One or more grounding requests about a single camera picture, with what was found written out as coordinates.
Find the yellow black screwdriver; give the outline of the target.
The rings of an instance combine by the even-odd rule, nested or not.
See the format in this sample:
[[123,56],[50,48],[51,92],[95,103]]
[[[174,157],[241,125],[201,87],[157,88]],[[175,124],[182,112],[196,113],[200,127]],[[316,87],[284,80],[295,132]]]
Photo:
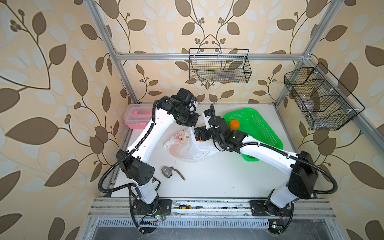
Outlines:
[[191,210],[191,209],[203,209],[202,206],[191,206],[191,205],[179,205],[177,207],[180,210]]

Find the white printed plastic bag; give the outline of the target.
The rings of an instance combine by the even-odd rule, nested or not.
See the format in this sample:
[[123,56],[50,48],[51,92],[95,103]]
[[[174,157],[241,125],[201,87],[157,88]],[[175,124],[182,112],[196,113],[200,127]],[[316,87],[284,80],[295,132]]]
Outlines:
[[170,137],[164,148],[173,157],[188,163],[200,162],[219,152],[213,140],[197,141],[193,128],[182,130]]

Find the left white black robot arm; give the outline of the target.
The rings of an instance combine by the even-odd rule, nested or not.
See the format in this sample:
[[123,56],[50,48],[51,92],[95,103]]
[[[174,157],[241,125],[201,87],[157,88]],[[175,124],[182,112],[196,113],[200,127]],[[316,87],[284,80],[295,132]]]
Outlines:
[[[153,215],[158,209],[159,195],[152,182],[155,169],[148,164],[149,157],[172,123],[186,127],[196,125],[199,118],[196,112],[197,104],[197,98],[184,88],[181,88],[176,95],[156,100],[152,107],[152,118],[145,130],[126,151],[118,152],[118,161],[99,180],[99,191],[107,194],[127,188],[130,192],[129,197],[135,197],[145,208],[145,213]],[[120,167],[132,182],[112,189],[104,188],[104,180],[117,167]]]

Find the green plastic basket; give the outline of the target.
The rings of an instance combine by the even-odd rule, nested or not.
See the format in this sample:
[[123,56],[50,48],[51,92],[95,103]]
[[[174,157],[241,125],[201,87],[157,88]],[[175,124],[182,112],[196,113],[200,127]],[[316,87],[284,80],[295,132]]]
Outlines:
[[223,119],[228,125],[230,121],[236,120],[239,122],[238,131],[244,132],[264,144],[283,149],[282,141],[257,110],[245,108],[232,111],[225,114]]

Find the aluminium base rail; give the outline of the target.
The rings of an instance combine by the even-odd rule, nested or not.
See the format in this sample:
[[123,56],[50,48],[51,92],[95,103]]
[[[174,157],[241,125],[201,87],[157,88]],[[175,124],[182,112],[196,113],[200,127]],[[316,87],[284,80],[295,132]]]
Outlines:
[[[143,228],[228,228],[268,229],[273,223],[283,226],[290,212],[284,208],[282,216],[270,216],[262,210],[264,199],[230,198],[173,198],[160,199],[156,212],[149,216],[144,208],[127,198],[96,198],[89,219],[100,227]],[[202,206],[203,209],[180,210],[179,205]],[[295,202],[294,220],[326,221],[336,219],[327,200],[310,199]]]

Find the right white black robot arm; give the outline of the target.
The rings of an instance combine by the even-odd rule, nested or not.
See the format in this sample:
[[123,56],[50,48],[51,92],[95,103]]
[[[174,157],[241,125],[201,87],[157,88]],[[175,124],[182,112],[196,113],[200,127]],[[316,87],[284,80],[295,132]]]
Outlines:
[[338,190],[335,178],[314,164],[311,155],[287,152],[257,140],[250,135],[231,130],[226,121],[207,111],[202,113],[204,125],[194,128],[194,137],[200,143],[212,141],[213,145],[226,156],[249,155],[273,166],[289,178],[279,188],[272,189],[262,210],[270,216],[282,216],[284,208],[289,208],[290,216],[283,226],[273,223],[269,231],[282,235],[290,226],[295,209],[295,201],[308,200],[313,194],[330,195]]

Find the pink plastic storage box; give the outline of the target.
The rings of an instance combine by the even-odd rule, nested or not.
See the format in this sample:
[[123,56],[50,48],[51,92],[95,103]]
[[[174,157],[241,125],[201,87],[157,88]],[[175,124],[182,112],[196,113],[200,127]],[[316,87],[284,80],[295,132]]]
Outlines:
[[124,123],[131,130],[143,130],[152,119],[152,104],[130,104],[124,114]]

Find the orange one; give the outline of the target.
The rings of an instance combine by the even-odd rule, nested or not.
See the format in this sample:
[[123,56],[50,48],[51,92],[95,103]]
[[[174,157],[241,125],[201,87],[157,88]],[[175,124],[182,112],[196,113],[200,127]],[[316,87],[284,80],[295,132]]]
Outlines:
[[240,122],[238,120],[230,120],[229,127],[231,128],[231,130],[237,130],[240,127]]

